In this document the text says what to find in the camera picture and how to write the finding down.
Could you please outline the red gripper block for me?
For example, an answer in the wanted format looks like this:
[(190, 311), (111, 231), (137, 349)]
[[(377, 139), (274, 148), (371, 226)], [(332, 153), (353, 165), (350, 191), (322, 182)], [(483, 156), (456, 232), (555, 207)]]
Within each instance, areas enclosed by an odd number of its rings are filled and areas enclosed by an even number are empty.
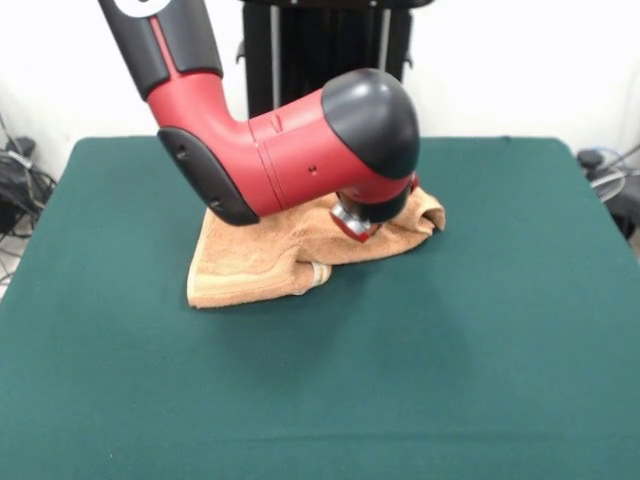
[(346, 236), (365, 243), (379, 231), (381, 224), (371, 221), (359, 207), (357, 203), (339, 198), (330, 210), (330, 217)]

